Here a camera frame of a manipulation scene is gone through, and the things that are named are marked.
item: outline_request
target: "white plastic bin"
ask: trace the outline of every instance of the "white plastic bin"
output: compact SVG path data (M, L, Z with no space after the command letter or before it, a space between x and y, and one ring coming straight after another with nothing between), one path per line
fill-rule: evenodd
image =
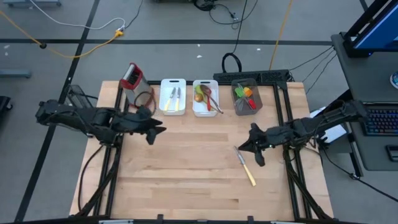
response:
M195 80L192 84L193 113L197 117L214 117L217 115L217 111L214 109L208 111L206 103L198 103L195 101L195 86L202 84L211 89L211 97L217 102L217 104L220 104L218 99L218 82L216 80Z
M165 107L173 89L177 88L172 98L169 108L166 111ZM178 111L175 110L177 102L178 88L181 89L180 103L178 104ZM163 111L164 115L183 115L185 113L185 102L187 96L187 82L182 78L167 78L160 83L159 109Z

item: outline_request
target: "black keyboard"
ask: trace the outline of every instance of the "black keyboard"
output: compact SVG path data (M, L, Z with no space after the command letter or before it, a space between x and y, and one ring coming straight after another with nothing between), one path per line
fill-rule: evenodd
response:
M368 107L368 119L362 126L368 136L398 136L398 107Z
M257 84L274 83L274 82L290 82L292 77L288 70L269 70L256 72L234 72L234 73L216 73L213 79L219 83L231 82L233 80L253 78Z

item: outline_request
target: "yellow cable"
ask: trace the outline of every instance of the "yellow cable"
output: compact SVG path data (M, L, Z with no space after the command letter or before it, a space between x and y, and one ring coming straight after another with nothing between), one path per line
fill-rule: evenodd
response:
M284 33L285 24L286 24L286 21L287 21L287 17L289 16L290 8L292 7L292 3L293 3L293 0L290 0L289 6L287 6L287 11L286 11L286 14L285 14L285 18L284 18L284 21L283 21L283 23L282 23L282 26L280 27L278 39L276 40L276 44L275 44L275 48L274 48L274 53L272 53L271 63L269 64L269 70L271 70L271 68L272 68L272 63L274 62L274 57L275 57L275 54L276 54L276 49L278 48L279 40L282 38L282 34Z
M8 20L8 22L10 22L15 28L19 29L19 31L21 31L23 34L25 34L25 36L27 36L30 40L33 40L33 42L35 42L36 44L42 45L42 43L40 43L38 40L36 40L35 38L33 38L31 35L29 35L24 29L20 28L20 27L19 27L12 19L10 19L10 17L8 17L4 12L0 11L0 14L1 14L2 16L4 16L4 18L6 18L6 19ZM122 35L123 35L123 32L121 32L120 30L117 30L116 33L115 33L115 35L114 35L110 40L108 40L107 42L105 42L105 43L103 43L103 44L97 45L97 46L94 47L93 49L91 49L91 50L89 50L89 51L87 51L86 53L81 54L81 55L67 56L67 55L64 55L64 54L62 54L62 53L60 53L60 52L58 52L58 51L56 51L56 50L54 50L54 49L52 49L52 48L48 48L48 50L51 51L51 52L54 53L54 54L57 54L57 55L61 56L61 57L65 57L65 58L80 58L80 57L83 57L83 56L86 56L86 55L92 53L92 52L95 51L96 49L98 49L98 48L100 48L100 47L102 47L102 46L104 46L104 45L106 45L106 44L112 42L114 39L116 39L116 38L118 38L118 37L120 37L120 36L122 36Z

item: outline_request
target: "yellow-handled knife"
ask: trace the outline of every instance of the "yellow-handled knife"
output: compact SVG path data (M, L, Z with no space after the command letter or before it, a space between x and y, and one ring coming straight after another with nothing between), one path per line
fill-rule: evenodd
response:
M180 106L180 97L181 97L181 88L178 88L177 91L177 101L175 102L175 110L178 111L179 106Z
M175 91L176 91L176 88L174 87L173 91L172 91L172 94L170 94L170 98L169 98L169 100L167 100L166 106L164 107L165 111L169 110L169 106L170 106L170 103L172 101L172 98L174 97Z
M243 159L243 156L242 156L241 152L239 152L239 150L238 150L238 148L237 148L236 146L234 146L234 149L235 149L236 155L238 155L238 158L239 158L239 160L241 161L241 163L242 163L242 165L243 165L243 167L244 167L244 170L246 171L246 173L247 173L247 175L248 175L248 177L249 177L249 179L250 179L251 185L252 185L253 187L256 186L256 185L257 185L257 184L256 184L256 180L254 180L253 175L251 175L251 173L250 173L248 167L246 166L246 163L245 163L245 161L244 161L244 159Z

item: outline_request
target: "wooden table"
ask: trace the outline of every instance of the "wooden table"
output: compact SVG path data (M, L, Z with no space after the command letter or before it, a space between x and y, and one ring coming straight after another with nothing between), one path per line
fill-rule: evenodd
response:
M97 106L113 107L117 88L118 82L103 82ZM294 118L308 116L303 84L288 83L288 88ZM159 97L159 86L154 89ZM256 115L236 116L230 86L220 86L224 114L197 118L192 111L192 86L187 86L183 116L164 116L161 111L154 116L167 130L153 146L145 136L125 135L111 217L156 219L157 214L164 214L165 219L247 220L252 215L255 220L293 220L282 146L263 152L265 167L256 164L254 154L242 152L256 179L255 187L233 150L247 140L250 123L256 122L262 130L278 125L272 87L260 86L259 92L263 108ZM286 121L282 92L280 98ZM88 140L82 167L98 146L97 140ZM333 216L319 155L307 150L300 153L307 189ZM98 186L103 157L104 150L85 172L83 205ZM78 211L77 190L71 214ZM303 217L302 197L297 193Z

